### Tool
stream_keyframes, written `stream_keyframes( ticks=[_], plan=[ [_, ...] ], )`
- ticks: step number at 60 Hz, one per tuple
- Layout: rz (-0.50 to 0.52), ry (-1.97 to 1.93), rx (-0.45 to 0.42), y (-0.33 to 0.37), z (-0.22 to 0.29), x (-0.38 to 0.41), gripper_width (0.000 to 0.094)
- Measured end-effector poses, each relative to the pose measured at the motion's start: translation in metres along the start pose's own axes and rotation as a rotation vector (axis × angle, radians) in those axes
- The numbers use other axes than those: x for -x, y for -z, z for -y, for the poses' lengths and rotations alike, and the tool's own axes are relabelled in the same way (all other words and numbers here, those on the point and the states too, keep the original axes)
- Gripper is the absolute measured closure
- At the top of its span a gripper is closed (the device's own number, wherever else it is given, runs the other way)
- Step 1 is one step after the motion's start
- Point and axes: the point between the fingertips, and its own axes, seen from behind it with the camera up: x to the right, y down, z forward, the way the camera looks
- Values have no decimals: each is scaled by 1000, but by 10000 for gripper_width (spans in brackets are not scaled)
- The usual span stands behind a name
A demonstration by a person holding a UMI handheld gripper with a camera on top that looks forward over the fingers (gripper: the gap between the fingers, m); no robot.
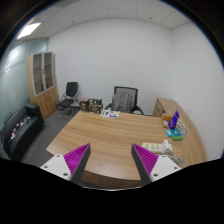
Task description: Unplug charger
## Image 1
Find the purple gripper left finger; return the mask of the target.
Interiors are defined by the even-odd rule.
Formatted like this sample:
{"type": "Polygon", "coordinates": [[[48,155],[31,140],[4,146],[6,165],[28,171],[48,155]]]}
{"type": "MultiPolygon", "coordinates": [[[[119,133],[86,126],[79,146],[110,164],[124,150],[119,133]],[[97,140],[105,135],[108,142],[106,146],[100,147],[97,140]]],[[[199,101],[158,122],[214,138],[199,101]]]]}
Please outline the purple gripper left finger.
{"type": "Polygon", "coordinates": [[[90,144],[85,144],[65,155],[56,154],[43,164],[41,169],[70,182],[79,183],[90,153],[90,144]]]}

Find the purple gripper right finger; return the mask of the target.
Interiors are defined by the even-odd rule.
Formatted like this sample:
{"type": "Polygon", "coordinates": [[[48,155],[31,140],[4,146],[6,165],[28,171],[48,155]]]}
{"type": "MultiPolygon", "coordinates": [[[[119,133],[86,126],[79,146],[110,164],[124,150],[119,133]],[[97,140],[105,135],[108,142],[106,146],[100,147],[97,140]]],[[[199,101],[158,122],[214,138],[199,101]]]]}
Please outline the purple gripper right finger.
{"type": "Polygon", "coordinates": [[[136,144],[132,145],[131,154],[143,185],[147,185],[180,170],[180,167],[168,156],[156,155],[136,144]]]}

